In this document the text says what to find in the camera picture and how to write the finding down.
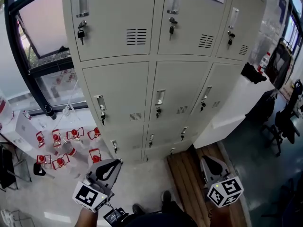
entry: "window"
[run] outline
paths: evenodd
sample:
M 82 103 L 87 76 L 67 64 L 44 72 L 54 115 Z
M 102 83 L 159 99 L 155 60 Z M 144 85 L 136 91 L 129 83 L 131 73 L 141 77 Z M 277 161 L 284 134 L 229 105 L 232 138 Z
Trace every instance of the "window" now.
M 54 111 L 62 111 L 69 100 L 75 109 L 87 107 L 76 83 L 62 0 L 0 2 L 5 4 L 2 6 L 3 18 L 10 49 L 23 78 L 20 81 L 28 86 L 28 89 L 23 87 L 26 89 L 22 93 L 8 97 L 13 108 L 28 110 L 32 115 L 51 115 Z
M 295 23 L 293 16 L 289 17 L 286 33 L 284 36 L 284 43 L 290 49 L 290 51 L 294 51 L 295 44 L 297 42 L 299 35 L 298 25 Z

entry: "black chair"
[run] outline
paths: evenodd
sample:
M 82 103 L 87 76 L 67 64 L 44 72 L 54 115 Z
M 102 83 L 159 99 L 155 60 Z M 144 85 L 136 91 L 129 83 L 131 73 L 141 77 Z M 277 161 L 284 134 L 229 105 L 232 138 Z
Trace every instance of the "black chair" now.
M 15 174 L 14 168 L 22 164 L 23 162 L 26 164 L 29 180 L 24 179 L 23 177 Z M 16 164 L 13 164 L 12 153 L 9 150 L 5 149 L 2 145 L 0 145 L 0 185 L 2 187 L 0 189 L 4 192 L 6 192 L 6 188 L 17 190 L 18 185 L 16 178 L 19 178 L 28 183 L 32 181 L 29 174 L 27 162 L 25 159 L 23 159 L 20 161 L 18 160 Z
M 290 118 L 294 115 L 294 105 L 297 102 L 299 95 L 302 94 L 302 92 L 303 85 L 300 80 L 297 80 L 294 84 L 294 90 L 288 104 L 285 106 L 283 111 L 279 111 L 276 113 L 275 124 L 273 124 L 271 127 L 268 127 L 264 124 L 261 128 L 261 131 L 263 131 L 264 129 L 268 129 L 268 131 L 273 134 L 273 138 L 270 141 L 270 144 L 274 140 L 276 140 L 279 151 L 276 154 L 277 157 L 281 154 L 281 144 L 283 142 L 281 135 L 283 137 L 288 138 L 289 142 L 291 142 L 292 144 L 294 144 L 294 134 L 296 133 L 298 136 L 300 136 L 299 131 L 296 129 Z

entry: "black cable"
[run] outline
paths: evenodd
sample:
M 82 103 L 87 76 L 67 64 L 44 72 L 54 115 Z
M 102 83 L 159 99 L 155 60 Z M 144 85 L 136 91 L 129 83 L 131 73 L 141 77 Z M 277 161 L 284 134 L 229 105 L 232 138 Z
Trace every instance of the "black cable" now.
M 114 207 L 110 204 L 110 202 L 106 203 L 105 205 L 110 206 L 110 207 L 113 209 L 113 211 L 114 211 L 114 213 L 115 213 L 115 216 L 116 216 L 116 221 L 118 222 L 116 210 L 114 209 Z

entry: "white cube with marker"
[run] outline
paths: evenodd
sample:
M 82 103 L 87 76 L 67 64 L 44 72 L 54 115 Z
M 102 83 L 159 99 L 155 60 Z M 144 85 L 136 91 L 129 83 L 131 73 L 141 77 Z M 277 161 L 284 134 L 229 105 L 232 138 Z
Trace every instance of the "white cube with marker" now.
M 244 188 L 239 177 L 214 183 L 207 194 L 208 198 L 219 208 L 227 206 L 238 200 Z

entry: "ventilation slot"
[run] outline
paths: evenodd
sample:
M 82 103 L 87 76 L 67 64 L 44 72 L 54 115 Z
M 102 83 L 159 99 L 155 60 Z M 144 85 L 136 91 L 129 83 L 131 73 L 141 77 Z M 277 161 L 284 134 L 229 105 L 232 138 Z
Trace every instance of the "ventilation slot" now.
M 247 50 L 248 50 L 248 46 L 242 45 L 239 55 L 246 55 Z
M 127 29 L 126 30 L 126 45 L 142 45 L 146 43 L 146 29 Z
M 139 119 L 141 119 L 142 118 L 142 113 L 131 113 L 130 115 L 129 115 L 129 119 L 130 120 L 139 120 Z
M 210 49 L 213 44 L 214 37 L 211 35 L 201 35 L 199 47 Z
M 214 102 L 212 108 L 216 108 L 217 106 L 219 106 L 220 101 Z
M 180 108 L 178 108 L 178 110 L 177 110 L 177 114 L 185 113 L 186 110 L 187 110 L 187 106 L 180 107 Z

